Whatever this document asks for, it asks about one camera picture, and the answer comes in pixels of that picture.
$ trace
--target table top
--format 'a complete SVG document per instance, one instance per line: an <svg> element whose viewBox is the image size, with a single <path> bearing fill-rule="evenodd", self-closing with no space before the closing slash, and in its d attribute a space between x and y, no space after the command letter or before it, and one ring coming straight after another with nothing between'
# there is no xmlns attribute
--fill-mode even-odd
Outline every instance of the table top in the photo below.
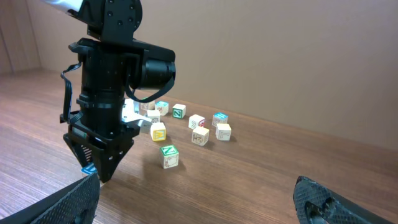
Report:
<svg viewBox="0 0 398 224"><path fill-rule="evenodd" d="M70 77L75 99L80 76ZM63 96L57 72L0 77L0 218L82 177L62 139L67 131L58 120ZM184 119L171 113L161 117L166 141L154 142L149 134L134 138L101 189L94 223L298 223L292 195L299 175L398 222L398 151L169 97L161 100L170 107L186 105ZM229 115L230 141L216 139L211 125L216 112ZM193 114L208 121L210 138L203 147L191 143L188 119ZM169 144L180 152L179 165L163 169L159 147Z"/></svg>

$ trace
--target wall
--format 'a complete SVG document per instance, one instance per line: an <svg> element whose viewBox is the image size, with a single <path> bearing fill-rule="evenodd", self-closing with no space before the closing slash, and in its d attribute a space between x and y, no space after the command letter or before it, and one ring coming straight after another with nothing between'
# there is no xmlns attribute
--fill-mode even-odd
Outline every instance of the wall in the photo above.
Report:
<svg viewBox="0 0 398 224"><path fill-rule="evenodd" d="M26 0L0 2L0 73L40 67Z"/></svg>
<svg viewBox="0 0 398 224"><path fill-rule="evenodd" d="M85 25L28 3L43 66L76 62L67 45ZM177 55L169 96L398 149L398 1L142 5L136 37Z"/></svg>

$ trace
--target wooden block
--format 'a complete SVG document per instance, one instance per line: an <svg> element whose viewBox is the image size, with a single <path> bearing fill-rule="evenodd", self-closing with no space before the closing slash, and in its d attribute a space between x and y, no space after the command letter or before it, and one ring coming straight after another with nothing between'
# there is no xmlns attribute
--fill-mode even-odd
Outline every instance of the wooden block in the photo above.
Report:
<svg viewBox="0 0 398 224"><path fill-rule="evenodd" d="M192 142L199 146L204 146L209 140L209 129L197 127L192 132Z"/></svg>
<svg viewBox="0 0 398 224"><path fill-rule="evenodd" d="M164 101L158 101L155 104L155 110L158 110L161 116L165 116L169 112L169 103Z"/></svg>
<svg viewBox="0 0 398 224"><path fill-rule="evenodd" d="M141 103L142 110L154 110L155 109L155 101L151 101L149 103Z"/></svg>
<svg viewBox="0 0 398 224"><path fill-rule="evenodd" d="M160 112L158 110L147 111L147 117L152 120L152 124L160 122Z"/></svg>
<svg viewBox="0 0 398 224"><path fill-rule="evenodd" d="M163 141L166 140L166 127L164 123L154 123L150 127L150 136L153 141Z"/></svg>
<svg viewBox="0 0 398 224"><path fill-rule="evenodd" d="M174 145L160 148L160 162L163 169L178 166L179 152Z"/></svg>
<svg viewBox="0 0 398 224"><path fill-rule="evenodd" d="M216 137L220 141L229 141L231 138L231 127L229 124L217 124Z"/></svg>
<svg viewBox="0 0 398 224"><path fill-rule="evenodd" d="M228 115L218 112L213 115L213 122L211 123L214 127L217 127L217 124L226 124L228 122Z"/></svg>
<svg viewBox="0 0 398 224"><path fill-rule="evenodd" d="M185 116L187 107L185 105L176 104L173 106L173 118L182 119Z"/></svg>
<svg viewBox="0 0 398 224"><path fill-rule="evenodd" d="M195 129L197 127L204 127L204 126L205 126L205 118L204 117L199 116L197 114L189 117L188 127L190 129Z"/></svg>
<svg viewBox="0 0 398 224"><path fill-rule="evenodd" d="M81 175L83 177L86 177L94 172L97 172L97 169L94 166L94 163L90 163L87 166L81 168ZM105 183L102 183L102 181L99 182L99 187L102 187Z"/></svg>

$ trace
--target white plastic part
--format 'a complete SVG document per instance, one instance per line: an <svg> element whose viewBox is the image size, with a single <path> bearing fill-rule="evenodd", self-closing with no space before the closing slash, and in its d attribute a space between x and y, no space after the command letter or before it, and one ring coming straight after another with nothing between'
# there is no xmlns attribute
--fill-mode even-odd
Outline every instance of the white plastic part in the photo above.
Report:
<svg viewBox="0 0 398 224"><path fill-rule="evenodd" d="M47 4L52 5L54 8L62 11L68 12L69 9L73 9L79 12L83 0L42 0Z"/></svg>

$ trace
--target toy block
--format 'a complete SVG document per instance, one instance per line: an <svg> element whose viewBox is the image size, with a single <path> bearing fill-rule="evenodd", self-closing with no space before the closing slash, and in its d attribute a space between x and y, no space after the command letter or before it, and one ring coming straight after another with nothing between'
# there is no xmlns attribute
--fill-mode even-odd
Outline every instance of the toy block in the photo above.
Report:
<svg viewBox="0 0 398 224"><path fill-rule="evenodd" d="M155 101L151 101L149 103L141 103L142 110L154 110L155 109Z"/></svg>
<svg viewBox="0 0 398 224"><path fill-rule="evenodd" d="M158 110L148 110L147 111L147 118L150 118L153 123L160 122L160 112Z"/></svg>
<svg viewBox="0 0 398 224"><path fill-rule="evenodd" d="M179 152L174 145L160 148L160 162L163 169L178 166Z"/></svg>
<svg viewBox="0 0 398 224"><path fill-rule="evenodd" d="M229 141L231 138L231 127L229 124L217 124L216 137L220 141Z"/></svg>
<svg viewBox="0 0 398 224"><path fill-rule="evenodd" d="M217 127L217 124L226 124L228 122L228 115L218 112L213 115L213 122L211 123L214 127Z"/></svg>
<svg viewBox="0 0 398 224"><path fill-rule="evenodd" d="M150 127L150 136L153 141L166 140L166 127L164 126L164 123L153 123Z"/></svg>
<svg viewBox="0 0 398 224"><path fill-rule="evenodd" d="M187 107L185 105L176 104L173 106L173 118L182 119L185 116Z"/></svg>
<svg viewBox="0 0 398 224"><path fill-rule="evenodd" d="M169 103L164 101L158 101L155 104L155 110L158 110L161 116L165 116L169 112Z"/></svg>
<svg viewBox="0 0 398 224"><path fill-rule="evenodd" d="M204 127L204 126L205 126L205 118L204 117L199 116L197 114L189 117L188 127L190 129L195 129L197 127Z"/></svg>
<svg viewBox="0 0 398 224"><path fill-rule="evenodd" d="M192 142L199 146L204 146L209 140L209 129L197 127L192 132Z"/></svg>
<svg viewBox="0 0 398 224"><path fill-rule="evenodd" d="M88 164L87 166L81 168L81 175L82 175L83 177L86 177L86 176L88 176L88 175L90 175L90 174L92 174L92 173L95 173L95 172L97 172L97 169L95 168L93 162L90 163L90 164ZM105 183L102 183L102 181L100 181L100 182L99 182L99 187L102 187L104 184L105 184Z"/></svg>

